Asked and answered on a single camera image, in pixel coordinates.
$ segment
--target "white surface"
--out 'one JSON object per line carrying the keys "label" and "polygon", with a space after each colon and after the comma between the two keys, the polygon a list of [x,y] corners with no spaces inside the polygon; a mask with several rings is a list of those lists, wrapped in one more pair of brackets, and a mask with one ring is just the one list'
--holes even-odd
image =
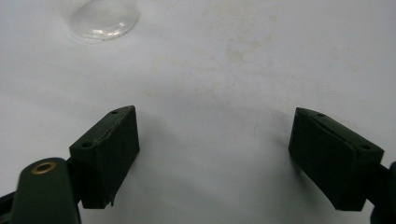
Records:
{"label": "white surface", "polygon": [[141,153],[88,223],[369,223],[337,212],[288,153],[296,106],[396,161],[396,1],[138,1],[100,45],[72,40],[67,4],[0,1],[0,195],[108,111],[135,105]]}

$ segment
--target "hole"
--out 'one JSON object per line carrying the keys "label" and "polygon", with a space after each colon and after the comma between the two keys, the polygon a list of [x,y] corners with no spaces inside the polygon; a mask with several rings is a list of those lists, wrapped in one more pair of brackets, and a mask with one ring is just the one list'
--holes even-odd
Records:
{"label": "hole", "polygon": [[34,175],[42,175],[44,173],[47,173],[53,169],[55,169],[56,163],[53,161],[45,161],[43,163],[38,164],[35,168],[32,170],[32,174]]}
{"label": "hole", "polygon": [[367,150],[370,150],[370,149],[371,149],[371,147],[369,147],[369,146],[367,146],[367,145],[361,145],[361,147],[364,148],[364,149],[367,149]]}
{"label": "hole", "polygon": [[92,143],[88,142],[88,143],[83,143],[82,144],[83,147],[90,147],[92,146]]}

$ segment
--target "clear glass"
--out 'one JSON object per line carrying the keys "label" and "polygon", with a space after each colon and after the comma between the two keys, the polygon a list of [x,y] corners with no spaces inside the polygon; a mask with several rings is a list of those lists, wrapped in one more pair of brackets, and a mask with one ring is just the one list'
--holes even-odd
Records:
{"label": "clear glass", "polygon": [[124,35],[138,18],[135,0],[91,0],[80,2],[71,13],[70,29],[79,40],[100,42]]}

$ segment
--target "white table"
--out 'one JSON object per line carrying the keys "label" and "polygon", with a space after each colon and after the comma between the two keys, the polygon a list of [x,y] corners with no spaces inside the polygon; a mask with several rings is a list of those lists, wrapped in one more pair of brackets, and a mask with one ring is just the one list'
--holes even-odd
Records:
{"label": "white table", "polygon": [[396,1],[139,0],[118,39],[74,41],[50,0],[0,1],[0,195],[108,111],[135,105],[141,153],[88,223],[369,223],[294,170],[295,107],[396,161]]}

